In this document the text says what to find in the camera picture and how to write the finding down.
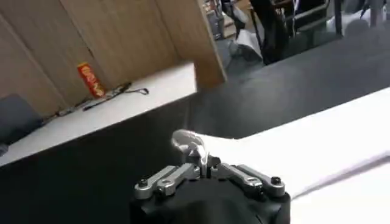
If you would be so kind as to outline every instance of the chair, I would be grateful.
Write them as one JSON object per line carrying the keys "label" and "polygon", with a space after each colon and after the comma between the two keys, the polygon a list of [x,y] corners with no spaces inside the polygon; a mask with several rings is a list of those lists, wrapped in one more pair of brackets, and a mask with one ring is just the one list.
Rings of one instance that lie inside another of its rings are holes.
{"label": "chair", "polygon": [[[307,48],[313,45],[314,30],[327,21],[327,8],[330,0],[250,0],[253,11],[264,27],[264,41],[258,38],[264,63],[277,62],[291,55],[286,50],[296,33],[307,36]],[[284,15],[278,13],[283,9]]]}
{"label": "chair", "polygon": [[19,95],[0,99],[0,145],[10,145],[42,124],[42,118]]}

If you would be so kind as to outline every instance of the bolt head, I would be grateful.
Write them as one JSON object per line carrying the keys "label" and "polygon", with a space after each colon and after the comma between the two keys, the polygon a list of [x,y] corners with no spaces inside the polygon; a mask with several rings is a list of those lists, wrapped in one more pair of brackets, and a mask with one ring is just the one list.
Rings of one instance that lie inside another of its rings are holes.
{"label": "bolt head", "polygon": [[282,183],[282,179],[280,177],[271,177],[271,184],[279,185]]}
{"label": "bolt head", "polygon": [[138,182],[138,186],[139,187],[146,187],[147,186],[147,180],[146,179],[142,179]]}

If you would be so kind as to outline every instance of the gray cushion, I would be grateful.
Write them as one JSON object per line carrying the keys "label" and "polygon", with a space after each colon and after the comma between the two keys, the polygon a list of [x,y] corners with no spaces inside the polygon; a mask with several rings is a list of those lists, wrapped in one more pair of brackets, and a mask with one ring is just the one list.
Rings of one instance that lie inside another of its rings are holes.
{"label": "gray cushion", "polygon": [[19,95],[0,99],[0,144],[11,144],[41,124],[41,117]]}

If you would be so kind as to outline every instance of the red packet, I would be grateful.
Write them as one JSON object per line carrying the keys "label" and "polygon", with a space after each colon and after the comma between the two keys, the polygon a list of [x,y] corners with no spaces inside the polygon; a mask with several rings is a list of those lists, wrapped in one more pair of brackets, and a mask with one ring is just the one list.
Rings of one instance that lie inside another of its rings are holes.
{"label": "red packet", "polygon": [[83,78],[85,84],[87,84],[88,88],[90,89],[90,92],[94,97],[100,98],[105,95],[105,90],[103,86],[101,85],[98,78],[93,73],[91,66],[87,62],[79,64],[77,66],[77,70],[79,70],[81,77]]}

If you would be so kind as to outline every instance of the wooden wall panel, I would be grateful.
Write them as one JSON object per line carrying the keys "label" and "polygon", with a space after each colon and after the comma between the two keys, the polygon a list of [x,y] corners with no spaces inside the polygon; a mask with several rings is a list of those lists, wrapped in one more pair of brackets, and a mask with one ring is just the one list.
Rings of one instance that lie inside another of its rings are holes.
{"label": "wooden wall panel", "polygon": [[199,87],[225,80],[221,60],[205,12],[198,0],[155,0],[175,48],[184,60],[194,61]]}
{"label": "wooden wall panel", "polygon": [[0,98],[19,94],[43,116],[65,104],[0,16]]}
{"label": "wooden wall panel", "polygon": [[61,0],[117,85],[173,66],[178,56],[154,0]]}
{"label": "wooden wall panel", "polygon": [[0,11],[69,104],[90,95],[76,68],[84,61],[112,87],[59,0],[1,0]]}

